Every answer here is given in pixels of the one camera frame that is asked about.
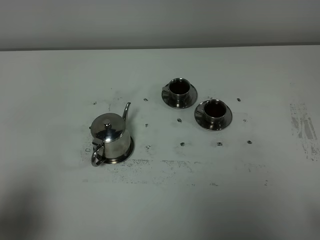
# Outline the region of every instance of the wall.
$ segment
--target wall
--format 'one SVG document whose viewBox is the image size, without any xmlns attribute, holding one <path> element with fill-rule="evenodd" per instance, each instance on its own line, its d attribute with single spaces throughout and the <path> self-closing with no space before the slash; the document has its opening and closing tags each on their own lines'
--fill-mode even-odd
<svg viewBox="0 0 320 240">
<path fill-rule="evenodd" d="M 1 0 L 0 49 L 320 42 L 316 0 Z"/>
</svg>

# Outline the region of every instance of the teapot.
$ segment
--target teapot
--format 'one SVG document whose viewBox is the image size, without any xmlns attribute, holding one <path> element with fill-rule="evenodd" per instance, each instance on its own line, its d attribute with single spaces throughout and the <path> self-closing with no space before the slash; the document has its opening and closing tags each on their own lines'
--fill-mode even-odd
<svg viewBox="0 0 320 240">
<path fill-rule="evenodd" d="M 102 162 L 116 164 L 126 160 L 134 150 L 134 141 L 126 129 L 128 117 L 128 102 L 122 117 L 115 113 L 105 113 L 98 116 L 90 127 L 93 137 L 93 153 L 91 164 L 94 167 Z"/>
</svg>

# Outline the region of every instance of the teapot lid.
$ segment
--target teapot lid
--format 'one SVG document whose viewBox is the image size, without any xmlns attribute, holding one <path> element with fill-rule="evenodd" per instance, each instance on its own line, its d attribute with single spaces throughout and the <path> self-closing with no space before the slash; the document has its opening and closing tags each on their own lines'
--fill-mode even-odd
<svg viewBox="0 0 320 240">
<path fill-rule="evenodd" d="M 125 120 L 115 113 L 98 116 L 91 125 L 91 135 L 105 143 L 118 139 L 126 130 Z"/>
</svg>

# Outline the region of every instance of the teapot handle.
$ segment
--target teapot handle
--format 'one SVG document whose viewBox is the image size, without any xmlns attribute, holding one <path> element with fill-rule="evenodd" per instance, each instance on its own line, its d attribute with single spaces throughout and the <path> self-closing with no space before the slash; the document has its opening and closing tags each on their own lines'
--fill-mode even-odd
<svg viewBox="0 0 320 240">
<path fill-rule="evenodd" d="M 94 166 L 94 167 L 98 167 L 98 166 L 103 162 L 102 159 L 96 162 L 96 159 L 97 159 L 97 156 L 98 156 L 98 151 L 99 151 L 99 149 L 102 148 L 103 146 L 104 146 L 104 143 L 103 143 L 103 142 L 100 143 L 98 146 L 96 146 L 95 151 L 93 151 L 93 153 L 92 153 L 92 156 L 91 156 L 91 164 L 92 164 L 92 166 Z"/>
</svg>

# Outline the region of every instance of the table surface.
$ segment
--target table surface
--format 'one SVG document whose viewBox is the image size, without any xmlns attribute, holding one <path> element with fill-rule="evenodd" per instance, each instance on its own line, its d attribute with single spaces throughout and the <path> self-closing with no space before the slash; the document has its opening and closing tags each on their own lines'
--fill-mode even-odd
<svg viewBox="0 0 320 240">
<path fill-rule="evenodd" d="M 320 46 L 0 52 L 0 221 L 23 212 L 14 227 L 32 239 L 319 239 L 319 58 Z M 161 98 L 180 77 L 198 92 L 187 109 Z M 194 119 L 211 98 L 233 113 L 224 130 Z M 127 102 L 133 154 L 92 167 L 89 126 Z"/>
</svg>

